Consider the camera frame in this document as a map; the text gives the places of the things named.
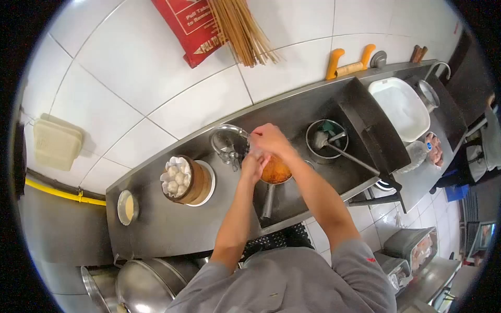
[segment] white plate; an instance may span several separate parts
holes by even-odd
[[[212,184],[210,186],[210,192],[209,194],[207,195],[207,197],[199,204],[186,204],[186,205],[189,205],[189,206],[201,206],[203,205],[204,203],[206,203],[207,201],[209,201],[210,197],[212,197],[212,194],[214,193],[214,189],[216,188],[216,174],[214,173],[214,170],[212,169],[212,167],[209,165],[209,163],[205,162],[205,161],[202,161],[202,160],[195,160],[196,163],[202,165],[203,167],[205,167],[207,169],[207,171],[209,171],[210,173],[210,177],[212,179]]]

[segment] white dumpling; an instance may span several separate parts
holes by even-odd
[[[169,181],[171,180],[170,177],[169,177],[169,173],[163,173],[162,175],[160,175],[160,180],[161,181]]]
[[[175,181],[171,181],[167,185],[167,190],[172,194],[176,194],[178,186],[179,185]]]
[[[169,193],[169,190],[167,189],[167,186],[168,186],[168,185],[169,185],[169,184],[168,184],[168,183],[166,183],[166,182],[163,182],[163,183],[162,183],[162,190],[163,190],[163,193],[165,193],[165,194]]]
[[[186,190],[188,189],[188,187],[184,186],[184,185],[180,185],[177,189],[177,195],[176,197],[180,197],[183,195],[183,193],[186,192]]]
[[[173,180],[176,177],[177,173],[179,173],[179,169],[175,165],[169,167],[169,169],[167,170],[167,174],[169,175],[170,180]]]
[[[189,176],[188,176],[188,175],[186,175],[186,176],[185,176],[185,178],[184,178],[183,184],[184,184],[186,187],[189,187],[189,183],[190,183]]]
[[[182,185],[183,181],[184,181],[184,177],[185,177],[185,175],[183,173],[179,172],[176,174],[176,177],[174,179],[178,185]]]

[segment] blue crate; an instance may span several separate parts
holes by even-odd
[[[466,197],[466,194],[468,193],[468,190],[468,185],[446,187],[445,195],[447,196],[447,202],[464,199],[464,197]]]

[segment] plastic bottle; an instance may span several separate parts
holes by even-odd
[[[416,140],[411,142],[410,145],[408,145],[405,149],[409,154],[410,164],[395,171],[399,174],[410,172],[413,169],[419,167],[421,163],[423,163],[423,161],[426,159],[428,153],[431,151],[431,144],[429,142],[424,143]]]

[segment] black rubber mat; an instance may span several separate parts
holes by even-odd
[[[240,262],[244,262],[256,252],[281,247],[308,247],[313,249],[306,227],[298,223],[254,240],[249,240],[243,249]]]

